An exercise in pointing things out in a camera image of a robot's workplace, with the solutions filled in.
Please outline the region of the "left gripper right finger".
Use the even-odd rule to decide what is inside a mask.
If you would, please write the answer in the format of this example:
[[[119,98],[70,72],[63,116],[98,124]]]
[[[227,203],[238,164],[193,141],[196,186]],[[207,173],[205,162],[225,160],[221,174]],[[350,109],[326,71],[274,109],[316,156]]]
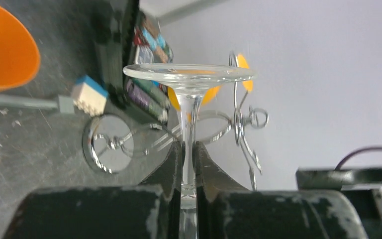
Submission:
[[[333,190],[250,191],[197,142],[197,235],[201,239],[366,239],[351,202]]]

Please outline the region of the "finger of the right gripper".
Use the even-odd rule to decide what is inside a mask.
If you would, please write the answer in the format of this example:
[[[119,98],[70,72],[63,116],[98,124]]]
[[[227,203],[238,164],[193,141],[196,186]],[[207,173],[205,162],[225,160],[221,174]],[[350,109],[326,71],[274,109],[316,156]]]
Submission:
[[[299,189],[341,190],[344,186],[382,185],[382,168],[299,169],[295,177]]]

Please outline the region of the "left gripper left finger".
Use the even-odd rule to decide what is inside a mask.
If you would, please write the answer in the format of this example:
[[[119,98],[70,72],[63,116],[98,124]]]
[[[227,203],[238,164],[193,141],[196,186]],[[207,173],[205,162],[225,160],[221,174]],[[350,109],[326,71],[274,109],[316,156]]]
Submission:
[[[177,239],[182,146],[132,186],[43,188],[16,209],[5,239]]]

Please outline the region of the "yellow wine glass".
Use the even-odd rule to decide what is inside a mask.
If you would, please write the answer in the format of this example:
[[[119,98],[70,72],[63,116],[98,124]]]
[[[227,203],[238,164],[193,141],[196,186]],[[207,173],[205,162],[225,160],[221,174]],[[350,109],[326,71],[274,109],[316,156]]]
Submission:
[[[246,58],[241,53],[239,53],[237,55],[232,54],[232,56],[230,56],[230,63],[232,63],[233,66],[236,65],[237,67],[241,67],[241,68],[249,68],[249,65],[247,63]],[[247,92],[251,92],[253,90],[253,82],[252,82],[252,80],[244,81],[242,84],[243,84],[243,87],[245,88],[245,90]],[[216,94],[217,94],[217,92],[219,90],[220,90],[220,86],[216,86],[216,87],[210,88],[205,93],[205,95],[203,97],[202,105],[205,105],[205,104],[209,103],[216,96]],[[169,100],[172,103],[172,106],[177,111],[180,111],[181,108],[180,108],[180,105],[179,105],[179,102],[178,102],[178,99],[177,99],[177,96],[176,96],[174,90],[172,88],[168,87],[167,88],[167,92],[168,92]]]

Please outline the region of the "clear wine glass back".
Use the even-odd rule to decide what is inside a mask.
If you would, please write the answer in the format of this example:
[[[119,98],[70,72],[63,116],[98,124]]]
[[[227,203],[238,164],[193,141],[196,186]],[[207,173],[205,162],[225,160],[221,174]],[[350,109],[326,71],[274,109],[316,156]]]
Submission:
[[[181,112],[182,141],[185,159],[182,173],[179,237],[197,238],[196,160],[192,152],[195,142],[195,125],[205,93],[226,83],[252,79],[255,72],[248,68],[201,64],[134,64],[123,68],[125,75],[157,81],[172,88],[177,96]]]

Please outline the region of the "orange wine glass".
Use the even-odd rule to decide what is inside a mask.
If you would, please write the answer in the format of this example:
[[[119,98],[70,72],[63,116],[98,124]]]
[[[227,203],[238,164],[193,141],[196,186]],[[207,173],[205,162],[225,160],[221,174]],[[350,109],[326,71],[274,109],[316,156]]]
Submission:
[[[30,32],[0,6],[0,92],[29,83],[38,73],[40,61]]]

